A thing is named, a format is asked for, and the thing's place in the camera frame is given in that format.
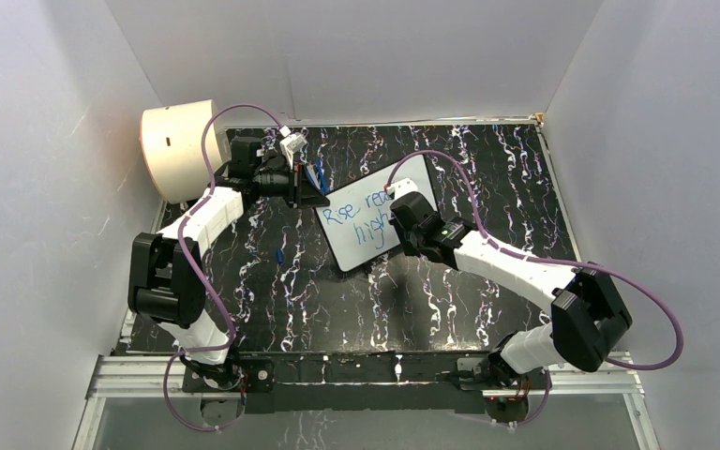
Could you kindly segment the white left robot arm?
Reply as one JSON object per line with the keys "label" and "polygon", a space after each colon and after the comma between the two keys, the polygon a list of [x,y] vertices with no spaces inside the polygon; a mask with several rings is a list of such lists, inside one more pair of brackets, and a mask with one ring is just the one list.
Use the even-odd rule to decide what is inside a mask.
{"label": "white left robot arm", "polygon": [[221,300],[227,331],[205,310],[216,293],[203,270],[203,255],[216,239],[260,198],[279,197],[291,208],[326,206],[312,165],[298,153],[306,138],[294,132],[283,138],[272,156],[255,138],[231,140],[231,160],[205,163],[206,188],[201,198],[174,224],[157,233],[138,234],[131,249],[127,305],[171,334],[186,361],[206,366],[206,378],[220,390],[242,379],[241,363],[229,356],[235,327]]}

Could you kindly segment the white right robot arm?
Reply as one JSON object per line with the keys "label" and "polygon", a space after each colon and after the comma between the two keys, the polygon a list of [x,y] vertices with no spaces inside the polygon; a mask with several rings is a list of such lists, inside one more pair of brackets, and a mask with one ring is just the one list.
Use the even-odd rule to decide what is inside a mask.
{"label": "white right robot arm", "polygon": [[491,280],[550,318],[547,325],[506,336],[485,361],[460,370],[461,377],[513,388],[528,372],[555,364],[595,372],[632,324],[608,274],[513,257],[509,247],[491,246],[470,221],[443,220],[417,191],[396,195],[391,213],[406,255]]}

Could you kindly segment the black framed whiteboard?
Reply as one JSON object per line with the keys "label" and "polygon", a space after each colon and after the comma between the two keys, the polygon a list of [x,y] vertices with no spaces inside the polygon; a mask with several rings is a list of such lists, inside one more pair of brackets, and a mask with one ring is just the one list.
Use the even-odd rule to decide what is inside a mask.
{"label": "black framed whiteboard", "polygon": [[411,180],[433,208],[437,207],[435,183],[423,156],[405,161],[397,170],[392,163],[327,195],[330,204],[315,209],[337,267],[343,272],[367,263],[399,245],[390,224],[393,201],[383,187],[391,173],[394,180]]}

